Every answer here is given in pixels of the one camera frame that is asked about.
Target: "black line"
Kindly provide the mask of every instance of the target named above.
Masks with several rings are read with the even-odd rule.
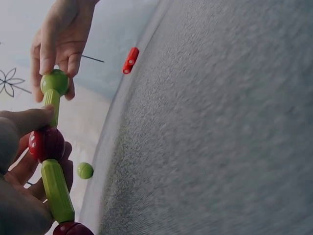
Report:
[[[20,89],[20,90],[22,90],[22,91],[25,91],[25,92],[27,92],[27,93],[29,93],[29,94],[31,94],[31,92],[30,91],[28,91],[28,90],[26,90],[26,89],[24,89],[24,88],[21,88],[21,87],[18,87],[18,86],[15,86],[15,85],[13,85],[13,84],[10,84],[12,87],[15,87],[15,88],[17,88],[17,89]]]
[[[89,56],[86,56],[86,55],[82,55],[82,57],[85,57],[85,58],[88,58],[88,59],[91,59],[91,60],[95,60],[95,61],[104,63],[103,60],[98,60],[98,59],[95,59],[95,58],[92,58],[92,57],[89,57]]]

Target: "green ball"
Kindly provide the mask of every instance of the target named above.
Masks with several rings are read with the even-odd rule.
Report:
[[[88,163],[79,163],[77,174],[80,178],[87,180],[93,176],[93,167]]]
[[[60,96],[63,96],[68,90],[68,77],[62,70],[53,70],[50,74],[42,77],[40,88],[43,93],[54,89]]]

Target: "flower drawing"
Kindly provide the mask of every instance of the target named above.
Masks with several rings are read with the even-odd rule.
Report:
[[[16,68],[11,69],[7,74],[0,70],[0,93],[5,91],[9,96],[14,97],[14,88],[31,93],[30,91],[17,86],[18,84],[22,84],[25,80],[15,78],[15,73]]]

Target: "gray carpet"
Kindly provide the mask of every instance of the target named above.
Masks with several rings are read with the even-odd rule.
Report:
[[[313,234],[312,0],[173,0],[125,102],[98,234]]]

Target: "floor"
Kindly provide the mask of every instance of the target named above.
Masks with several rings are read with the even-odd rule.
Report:
[[[141,37],[157,2],[102,0],[96,7],[80,72],[75,78],[76,98],[71,102],[63,99],[60,104],[58,128],[73,146],[70,158],[74,170],[80,162],[92,163],[106,114],[123,75],[121,67],[130,47],[135,46]],[[1,2],[0,79],[17,78],[13,85],[0,85],[5,86],[0,93],[1,110],[41,107],[31,95],[29,48],[52,3],[52,0],[30,0],[27,4],[21,0]],[[36,182],[39,177],[38,168],[30,182]],[[79,219],[86,185],[87,181],[74,174],[71,197],[76,220]]]

